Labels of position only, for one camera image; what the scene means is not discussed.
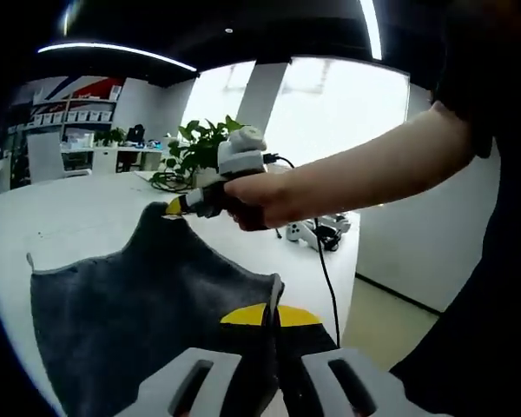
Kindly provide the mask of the person's right hand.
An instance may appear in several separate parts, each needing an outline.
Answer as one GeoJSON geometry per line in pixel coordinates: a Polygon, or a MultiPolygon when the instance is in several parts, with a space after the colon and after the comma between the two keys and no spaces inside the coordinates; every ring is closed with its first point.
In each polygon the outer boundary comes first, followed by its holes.
{"type": "Polygon", "coordinates": [[[278,228],[296,219],[287,173],[248,175],[224,184],[226,211],[244,231],[278,228]]]}

